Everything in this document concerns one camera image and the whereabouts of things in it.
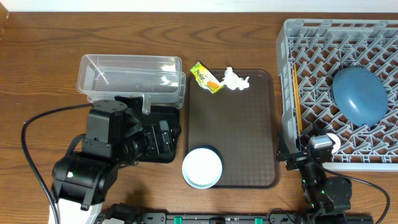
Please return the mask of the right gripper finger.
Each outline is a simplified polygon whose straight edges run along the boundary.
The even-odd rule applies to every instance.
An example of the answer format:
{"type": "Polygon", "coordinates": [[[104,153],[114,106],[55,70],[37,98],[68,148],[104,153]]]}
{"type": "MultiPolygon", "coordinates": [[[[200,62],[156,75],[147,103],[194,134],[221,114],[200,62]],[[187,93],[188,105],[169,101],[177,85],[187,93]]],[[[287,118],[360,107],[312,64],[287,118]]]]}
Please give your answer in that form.
{"type": "Polygon", "coordinates": [[[276,161],[283,162],[290,158],[290,151],[287,147],[283,135],[280,131],[277,132],[277,155],[276,161]]]}
{"type": "Polygon", "coordinates": [[[325,135],[324,130],[322,130],[322,128],[318,125],[318,123],[313,123],[312,124],[312,128],[313,128],[313,135],[314,136],[325,135]]]}

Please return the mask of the pink plastic cup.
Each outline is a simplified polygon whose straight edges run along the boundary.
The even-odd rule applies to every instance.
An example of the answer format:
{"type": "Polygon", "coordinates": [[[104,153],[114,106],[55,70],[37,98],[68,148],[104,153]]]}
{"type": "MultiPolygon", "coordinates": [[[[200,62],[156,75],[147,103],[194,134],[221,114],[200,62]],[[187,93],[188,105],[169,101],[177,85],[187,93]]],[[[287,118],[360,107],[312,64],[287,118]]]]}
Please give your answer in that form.
{"type": "Polygon", "coordinates": [[[333,141],[333,144],[332,144],[333,149],[332,149],[331,153],[335,154],[336,152],[339,151],[339,149],[341,147],[341,141],[336,134],[327,133],[326,135],[333,141]]]}

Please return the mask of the light blue bowl with rice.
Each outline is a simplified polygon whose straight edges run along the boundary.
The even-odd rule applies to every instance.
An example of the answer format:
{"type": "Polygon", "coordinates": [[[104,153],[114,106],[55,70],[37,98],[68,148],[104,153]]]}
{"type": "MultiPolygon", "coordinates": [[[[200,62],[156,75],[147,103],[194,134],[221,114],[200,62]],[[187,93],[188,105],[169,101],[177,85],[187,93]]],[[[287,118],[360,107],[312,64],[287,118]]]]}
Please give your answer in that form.
{"type": "Polygon", "coordinates": [[[221,178],[223,164],[219,155],[208,148],[189,152],[182,163],[186,183],[196,189],[209,189],[221,178]]]}

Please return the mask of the dark blue plate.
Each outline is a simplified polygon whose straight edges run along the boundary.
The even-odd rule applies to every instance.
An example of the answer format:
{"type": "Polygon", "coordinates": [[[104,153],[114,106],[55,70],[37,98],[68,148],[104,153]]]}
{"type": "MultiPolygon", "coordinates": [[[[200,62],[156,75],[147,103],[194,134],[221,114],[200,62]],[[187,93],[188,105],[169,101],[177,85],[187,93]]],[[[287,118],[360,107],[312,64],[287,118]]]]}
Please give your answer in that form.
{"type": "Polygon", "coordinates": [[[387,113],[387,91],[373,72],[363,67],[339,70],[332,83],[338,109],[357,126],[374,126],[387,113]]]}

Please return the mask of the wooden chopstick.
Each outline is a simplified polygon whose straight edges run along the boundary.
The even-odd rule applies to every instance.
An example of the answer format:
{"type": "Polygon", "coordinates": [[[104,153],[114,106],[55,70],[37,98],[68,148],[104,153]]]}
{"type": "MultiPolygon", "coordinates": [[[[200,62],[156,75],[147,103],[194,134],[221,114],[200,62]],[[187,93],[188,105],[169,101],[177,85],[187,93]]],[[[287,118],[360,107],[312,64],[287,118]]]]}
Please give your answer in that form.
{"type": "Polygon", "coordinates": [[[303,130],[303,126],[302,126],[302,114],[301,114],[301,106],[300,106],[300,93],[299,93],[299,83],[298,83],[298,79],[297,79],[297,67],[296,64],[294,64],[294,85],[295,85],[295,100],[296,100],[296,111],[297,111],[297,119],[298,119],[298,126],[299,126],[299,130],[300,132],[303,130]]]}
{"type": "MultiPolygon", "coordinates": [[[[295,94],[295,83],[294,83],[294,72],[293,72],[293,70],[292,70],[292,80],[293,80],[293,88],[294,88],[294,100],[295,100],[295,97],[296,97],[296,94],[295,94]]],[[[298,122],[298,119],[297,119],[297,111],[296,111],[296,120],[297,120],[297,130],[298,130],[298,136],[300,137],[301,136],[301,132],[300,132],[300,130],[299,130],[299,122],[298,122]]]]}

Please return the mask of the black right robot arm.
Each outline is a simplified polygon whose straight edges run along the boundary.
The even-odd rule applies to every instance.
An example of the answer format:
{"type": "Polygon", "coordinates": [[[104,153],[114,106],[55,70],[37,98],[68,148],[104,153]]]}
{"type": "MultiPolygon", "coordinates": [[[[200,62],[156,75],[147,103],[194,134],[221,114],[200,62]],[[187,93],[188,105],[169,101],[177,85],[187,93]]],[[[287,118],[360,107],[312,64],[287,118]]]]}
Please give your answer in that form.
{"type": "Polygon", "coordinates": [[[305,201],[312,207],[305,214],[288,217],[292,223],[347,223],[344,212],[351,208],[352,183],[349,179],[329,177],[323,163],[341,146],[332,133],[312,136],[306,148],[291,153],[281,132],[277,133],[276,161],[285,162],[287,170],[298,170],[305,201]]]}

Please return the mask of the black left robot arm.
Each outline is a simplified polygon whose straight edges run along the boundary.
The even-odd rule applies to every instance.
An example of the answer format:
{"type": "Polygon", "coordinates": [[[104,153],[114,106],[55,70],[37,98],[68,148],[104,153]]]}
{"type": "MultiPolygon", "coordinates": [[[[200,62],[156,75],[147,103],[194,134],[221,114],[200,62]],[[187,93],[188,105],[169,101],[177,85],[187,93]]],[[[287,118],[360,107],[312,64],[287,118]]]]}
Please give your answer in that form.
{"type": "Polygon", "coordinates": [[[93,102],[85,134],[72,140],[53,168],[55,216],[49,223],[143,223],[139,209],[124,203],[101,209],[120,169],[175,158],[179,110],[150,106],[144,113],[143,107],[142,97],[93,102]]]}

